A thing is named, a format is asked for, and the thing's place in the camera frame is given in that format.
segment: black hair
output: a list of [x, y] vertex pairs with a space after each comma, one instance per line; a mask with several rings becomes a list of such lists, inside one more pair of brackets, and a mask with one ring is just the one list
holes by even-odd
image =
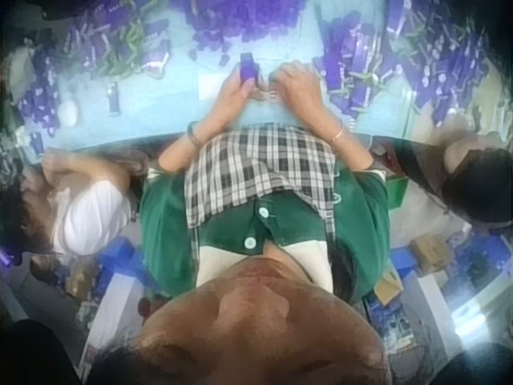
[[513, 219], [513, 157], [504, 149], [470, 150], [442, 186], [444, 199], [484, 223]]
[[[378, 385], [391, 382], [389, 368], [381, 364], [369, 366], [361, 363], [358, 368], [361, 371], [348, 374], [348, 378], [343, 383]], [[269, 379], [268, 383], [290, 383], [290, 379], [284, 380]], [[206, 382], [204, 379], [186, 379], [181, 375], [172, 374], [166, 371], [166, 368], [150, 363], [140, 351], [122, 346], [100, 353], [93, 363], [85, 385], [186, 385], [193, 383]]]
[[[0, 191], [0, 246], [7, 254], [21, 257], [22, 253], [46, 253], [51, 245], [42, 224], [30, 217], [23, 202], [19, 180]], [[30, 226], [32, 234], [27, 236], [24, 228]]]
[[351, 250], [339, 239], [328, 241], [328, 259], [333, 276], [333, 294], [350, 302], [356, 287], [356, 268]]
[[172, 385], [175, 383], [183, 382], [149, 363], [138, 351], [127, 346], [100, 353], [86, 381], [86, 385]]
[[57, 286], [59, 279], [53, 270], [42, 268], [33, 259], [30, 259], [29, 261], [29, 270], [32, 273], [32, 276], [38, 281], [44, 282], [50, 286]]

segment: checkered apron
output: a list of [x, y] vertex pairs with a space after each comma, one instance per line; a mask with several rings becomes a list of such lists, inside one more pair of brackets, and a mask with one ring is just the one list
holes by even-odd
[[219, 135], [186, 172], [188, 228], [251, 199], [292, 190], [317, 210], [332, 237], [334, 165], [332, 148], [301, 128], [264, 124]]

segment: table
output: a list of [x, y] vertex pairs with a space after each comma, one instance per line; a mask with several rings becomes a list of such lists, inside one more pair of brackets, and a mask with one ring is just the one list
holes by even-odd
[[[181, 12], [165, 10], [156, 16], [156, 19], [166, 17], [170, 20], [172, 53], [165, 67], [165, 76], [160, 80], [145, 74], [132, 75], [126, 79], [93, 80], [87, 73], [78, 74], [71, 69], [60, 71], [61, 99], [73, 99], [78, 104], [79, 121], [73, 128], [57, 130], [54, 138], [43, 132], [45, 148], [77, 150], [122, 140], [183, 132], [190, 122], [201, 119], [212, 106], [222, 80], [238, 61], [241, 52], [253, 53], [264, 76], [268, 76], [285, 61], [310, 63], [313, 57], [322, 56], [323, 46], [314, 14], [315, 4], [321, 6], [325, 18], [359, 10], [363, 22], [372, 22], [377, 30], [382, 30], [384, 25], [386, 2], [382, 0], [372, 5], [354, 0], [344, 1], [343, 4], [335, 0], [312, 0], [301, 14], [297, 28], [287, 36], [279, 39], [268, 37], [250, 43], [243, 43], [240, 38], [231, 40], [233, 46], [228, 53], [231, 60], [223, 68], [218, 64], [219, 52], [202, 51], [197, 61], [192, 61], [188, 51], [195, 46], [192, 39], [194, 30], [186, 24]], [[52, 26], [52, 23], [40, 23], [40, 27], [48, 26]], [[107, 86], [112, 81], [117, 81], [119, 85], [121, 115], [117, 117], [110, 117], [108, 111]], [[368, 136], [407, 136], [408, 127], [412, 125], [412, 96], [413, 92], [406, 80], [395, 79], [387, 90], [375, 97], [368, 112], [358, 118], [353, 131]], [[347, 119], [328, 101], [327, 92], [324, 97], [326, 105], [347, 123]], [[251, 102], [234, 126], [269, 121], [297, 123], [280, 103]], [[26, 130], [29, 133], [39, 131], [39, 127], [27, 122]], [[31, 161], [38, 161], [31, 148], [26, 149], [26, 154]]]

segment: green shirt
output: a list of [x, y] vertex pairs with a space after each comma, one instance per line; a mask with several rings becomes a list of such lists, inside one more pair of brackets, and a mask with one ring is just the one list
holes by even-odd
[[[382, 275], [390, 247], [387, 194], [373, 172], [351, 172], [337, 163], [334, 192], [336, 237], [356, 267], [353, 300], [371, 291]], [[147, 183], [140, 206], [145, 264], [171, 296], [196, 285], [187, 228], [184, 175], [163, 174]], [[292, 191], [276, 192], [216, 214], [198, 229], [199, 246], [246, 256], [260, 255], [266, 239], [283, 247], [326, 241], [325, 222]]]

